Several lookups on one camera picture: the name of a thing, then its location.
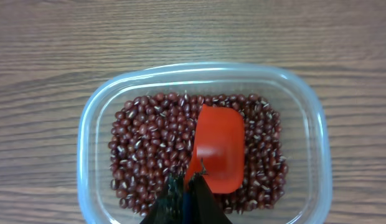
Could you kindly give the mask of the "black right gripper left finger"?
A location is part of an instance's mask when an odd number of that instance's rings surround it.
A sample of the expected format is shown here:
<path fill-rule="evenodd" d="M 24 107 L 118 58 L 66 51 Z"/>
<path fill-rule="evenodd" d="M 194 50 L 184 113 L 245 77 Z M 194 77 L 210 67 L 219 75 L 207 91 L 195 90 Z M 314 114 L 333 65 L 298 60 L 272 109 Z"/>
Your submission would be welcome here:
<path fill-rule="evenodd" d="M 184 175 L 169 175 L 160 196 L 141 224 L 181 224 L 183 191 Z"/>

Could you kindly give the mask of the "red measuring scoop blue handle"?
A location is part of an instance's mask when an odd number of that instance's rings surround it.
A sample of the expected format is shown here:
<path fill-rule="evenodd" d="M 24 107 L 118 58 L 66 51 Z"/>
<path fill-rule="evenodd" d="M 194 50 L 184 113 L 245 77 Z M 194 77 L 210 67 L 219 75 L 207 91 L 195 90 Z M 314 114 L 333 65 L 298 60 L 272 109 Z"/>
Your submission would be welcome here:
<path fill-rule="evenodd" d="M 184 177 L 187 184 L 194 174 L 205 171 L 211 192 L 229 194 L 243 182 L 245 125 L 231 108 L 204 105 L 199 113 L 191 161 Z"/>

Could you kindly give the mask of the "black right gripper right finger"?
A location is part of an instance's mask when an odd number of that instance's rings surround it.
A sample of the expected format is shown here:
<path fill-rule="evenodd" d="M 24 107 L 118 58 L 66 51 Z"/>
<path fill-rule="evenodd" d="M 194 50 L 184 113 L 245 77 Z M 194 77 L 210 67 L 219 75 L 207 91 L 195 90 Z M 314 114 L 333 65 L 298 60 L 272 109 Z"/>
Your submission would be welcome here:
<path fill-rule="evenodd" d="M 232 224 L 216 202 L 204 176 L 208 172 L 203 160 L 188 181 L 188 223 Z"/>

